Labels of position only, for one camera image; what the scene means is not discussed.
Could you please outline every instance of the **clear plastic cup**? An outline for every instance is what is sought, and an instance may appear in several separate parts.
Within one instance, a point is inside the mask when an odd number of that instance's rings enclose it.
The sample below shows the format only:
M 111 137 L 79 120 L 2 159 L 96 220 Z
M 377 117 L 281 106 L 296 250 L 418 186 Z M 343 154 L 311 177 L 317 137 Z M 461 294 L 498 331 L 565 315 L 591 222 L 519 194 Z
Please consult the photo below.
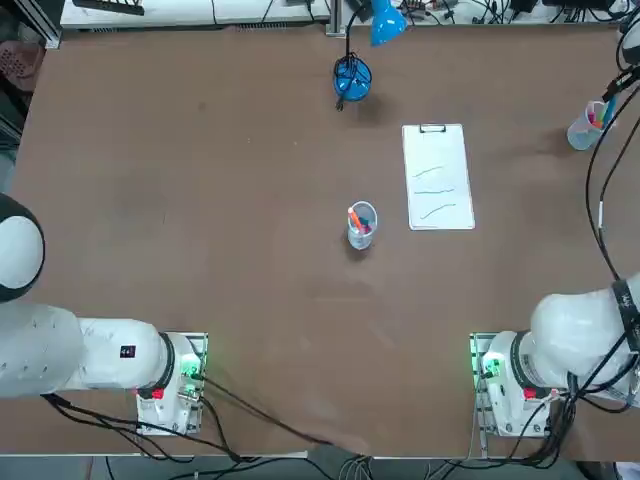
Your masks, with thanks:
M 364 231 L 360 231 L 353 223 L 351 216 L 347 214 L 347 238 L 353 248 L 364 250 L 373 242 L 373 234 L 378 228 L 378 214 L 369 202 L 359 201 L 351 205 L 351 208 L 358 216 Z
M 576 150 L 587 150 L 593 146 L 602 132 L 603 128 L 598 128 L 589 121 L 589 112 L 593 112 L 593 116 L 598 119 L 604 116 L 606 105 L 603 102 L 589 102 L 582 114 L 576 118 L 567 130 L 567 140 L 569 144 Z

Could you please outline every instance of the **blue lamp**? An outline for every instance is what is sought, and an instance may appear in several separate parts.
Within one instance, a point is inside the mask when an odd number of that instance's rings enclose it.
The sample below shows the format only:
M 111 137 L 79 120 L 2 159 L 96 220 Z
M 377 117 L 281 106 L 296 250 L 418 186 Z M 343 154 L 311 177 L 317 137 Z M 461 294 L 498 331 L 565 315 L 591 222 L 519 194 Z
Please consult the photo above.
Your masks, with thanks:
M 346 30 L 347 53 L 338 59 L 333 69 L 333 88 L 338 95 L 336 109 L 342 111 L 344 102 L 357 102 L 367 96 L 371 89 L 371 70 L 358 56 L 350 51 L 349 34 L 356 16 L 369 3 L 373 7 L 371 22 L 371 45 L 377 47 L 397 37 L 407 28 L 407 21 L 402 14 L 391 5 L 391 0 L 371 0 L 364 2 L 353 12 Z

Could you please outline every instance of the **orange marker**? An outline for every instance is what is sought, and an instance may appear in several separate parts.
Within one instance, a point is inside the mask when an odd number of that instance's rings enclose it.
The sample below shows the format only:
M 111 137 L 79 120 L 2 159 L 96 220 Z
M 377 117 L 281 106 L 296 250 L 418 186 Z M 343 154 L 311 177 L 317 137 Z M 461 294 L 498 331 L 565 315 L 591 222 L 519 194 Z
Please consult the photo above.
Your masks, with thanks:
M 358 231 L 360 233 L 364 232 L 364 228 L 362 227 L 362 223 L 360 223 L 360 219 L 356 215 L 356 212 L 353 210 L 353 207 L 349 207 L 349 210 L 347 210 L 347 211 L 349 212 L 349 216 L 351 217 L 351 221 L 356 226 Z

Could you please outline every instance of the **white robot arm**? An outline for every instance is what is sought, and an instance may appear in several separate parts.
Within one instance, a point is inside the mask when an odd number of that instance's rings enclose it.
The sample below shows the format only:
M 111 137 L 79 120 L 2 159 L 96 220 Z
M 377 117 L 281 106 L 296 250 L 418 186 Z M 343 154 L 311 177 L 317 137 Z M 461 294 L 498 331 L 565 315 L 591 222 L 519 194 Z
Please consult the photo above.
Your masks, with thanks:
M 640 274 L 626 287 L 580 295 L 549 295 L 536 307 L 531 330 L 500 332 L 482 359 L 482 371 L 496 419 L 497 433 L 518 436 L 540 403 L 568 388 L 569 375 L 583 385 L 605 355 L 629 331 L 622 312 L 640 304 Z M 631 338 L 620 345 L 591 385 L 595 395 L 640 406 L 638 355 Z M 542 408 L 525 431 L 542 436 L 549 408 Z
M 197 432 L 202 383 L 191 374 L 203 374 L 206 335 L 17 301 L 38 279 L 44 253 L 33 214 L 0 194 L 0 397 L 135 389 L 141 422 Z

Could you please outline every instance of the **clipboard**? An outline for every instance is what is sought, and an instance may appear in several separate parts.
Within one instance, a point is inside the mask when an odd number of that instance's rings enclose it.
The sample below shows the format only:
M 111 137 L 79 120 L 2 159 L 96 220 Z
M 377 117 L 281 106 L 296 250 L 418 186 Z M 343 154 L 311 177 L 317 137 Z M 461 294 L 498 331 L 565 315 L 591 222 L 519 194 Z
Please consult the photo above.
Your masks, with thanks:
M 402 127 L 411 230 L 475 228 L 460 124 Z

